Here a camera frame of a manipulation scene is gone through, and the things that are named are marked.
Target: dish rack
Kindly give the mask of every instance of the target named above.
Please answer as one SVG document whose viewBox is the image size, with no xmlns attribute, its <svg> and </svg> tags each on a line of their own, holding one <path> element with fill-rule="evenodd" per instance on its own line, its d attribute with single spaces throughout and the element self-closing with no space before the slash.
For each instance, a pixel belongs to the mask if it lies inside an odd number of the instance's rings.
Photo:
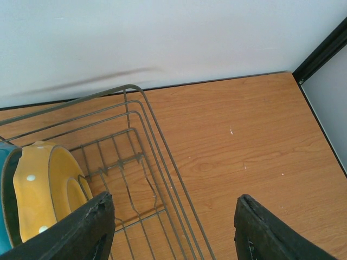
<svg viewBox="0 0 347 260">
<path fill-rule="evenodd" d="M 215 259 L 145 93 L 125 85 L 0 122 L 2 142 L 63 145 L 94 196 L 112 194 L 110 259 Z"/>
</svg>

